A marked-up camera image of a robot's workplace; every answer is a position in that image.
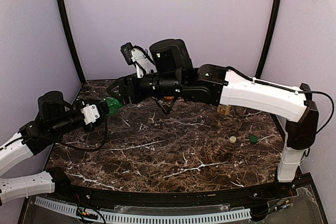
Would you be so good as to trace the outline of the green soda bottle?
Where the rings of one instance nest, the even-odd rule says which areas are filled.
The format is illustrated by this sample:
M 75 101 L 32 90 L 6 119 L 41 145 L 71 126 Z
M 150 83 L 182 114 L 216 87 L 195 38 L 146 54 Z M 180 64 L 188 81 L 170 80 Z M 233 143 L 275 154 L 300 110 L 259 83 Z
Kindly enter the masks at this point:
M 106 97 L 102 100 L 106 116 L 115 115 L 124 105 L 116 98 Z

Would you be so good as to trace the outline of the yellow tea bottle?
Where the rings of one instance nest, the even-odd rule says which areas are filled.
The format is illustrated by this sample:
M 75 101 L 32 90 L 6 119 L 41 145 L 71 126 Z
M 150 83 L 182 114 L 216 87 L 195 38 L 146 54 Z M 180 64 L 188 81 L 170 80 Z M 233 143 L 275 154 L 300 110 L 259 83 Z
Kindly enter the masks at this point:
M 229 115 L 231 106 L 229 105 L 219 105 L 217 107 L 217 113 L 220 115 Z

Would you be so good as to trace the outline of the coffee latte bottle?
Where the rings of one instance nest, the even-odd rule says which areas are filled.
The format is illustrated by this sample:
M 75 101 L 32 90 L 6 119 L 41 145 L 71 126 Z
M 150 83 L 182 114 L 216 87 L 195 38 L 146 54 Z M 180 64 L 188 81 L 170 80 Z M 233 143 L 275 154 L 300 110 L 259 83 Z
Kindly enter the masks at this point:
M 237 106 L 235 111 L 239 115 L 244 115 L 246 113 L 246 108 L 242 106 Z

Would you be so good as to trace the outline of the cream bottle cap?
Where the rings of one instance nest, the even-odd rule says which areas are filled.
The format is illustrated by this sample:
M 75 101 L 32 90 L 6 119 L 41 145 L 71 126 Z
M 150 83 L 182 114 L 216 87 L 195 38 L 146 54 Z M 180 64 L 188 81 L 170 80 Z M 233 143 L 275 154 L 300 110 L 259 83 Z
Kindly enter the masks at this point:
M 236 143 L 237 138 L 236 138 L 235 136 L 231 136 L 231 137 L 229 138 L 229 141 L 230 141 L 231 143 Z

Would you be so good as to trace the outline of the green bottle cap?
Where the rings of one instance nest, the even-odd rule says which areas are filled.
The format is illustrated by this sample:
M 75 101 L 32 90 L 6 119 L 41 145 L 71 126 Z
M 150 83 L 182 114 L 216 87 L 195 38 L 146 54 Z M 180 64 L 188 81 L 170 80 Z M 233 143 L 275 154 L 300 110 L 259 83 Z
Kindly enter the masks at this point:
M 258 137 L 255 136 L 255 135 L 251 135 L 249 140 L 252 144 L 257 144 L 258 143 Z

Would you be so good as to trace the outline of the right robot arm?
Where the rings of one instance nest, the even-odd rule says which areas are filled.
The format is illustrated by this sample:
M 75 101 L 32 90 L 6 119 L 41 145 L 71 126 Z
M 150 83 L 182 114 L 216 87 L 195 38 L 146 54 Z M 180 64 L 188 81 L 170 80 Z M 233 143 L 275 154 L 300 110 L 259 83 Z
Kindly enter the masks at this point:
M 214 106 L 242 106 L 285 118 L 285 145 L 277 179 L 281 183 L 293 181 L 303 153 L 317 134 L 319 112 L 307 84 L 275 84 L 249 77 L 233 67 L 205 64 L 195 68 L 181 39 L 158 41 L 148 51 L 126 43 L 121 53 L 136 72 L 118 78 L 107 92 L 124 105 L 148 97 L 173 97 Z

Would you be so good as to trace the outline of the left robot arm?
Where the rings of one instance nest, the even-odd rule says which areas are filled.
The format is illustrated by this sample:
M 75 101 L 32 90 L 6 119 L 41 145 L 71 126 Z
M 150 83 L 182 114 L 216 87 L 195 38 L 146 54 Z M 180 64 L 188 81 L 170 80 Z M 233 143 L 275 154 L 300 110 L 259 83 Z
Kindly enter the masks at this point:
M 62 137 L 76 129 L 91 132 L 106 124 L 110 113 L 108 101 L 78 100 L 71 105 L 60 91 L 50 91 L 37 100 L 38 114 L 1 146 L 1 174 L 36 156 L 52 144 L 62 144 Z M 60 168 L 38 174 L 1 179 L 1 204 L 39 194 L 58 192 L 70 180 Z

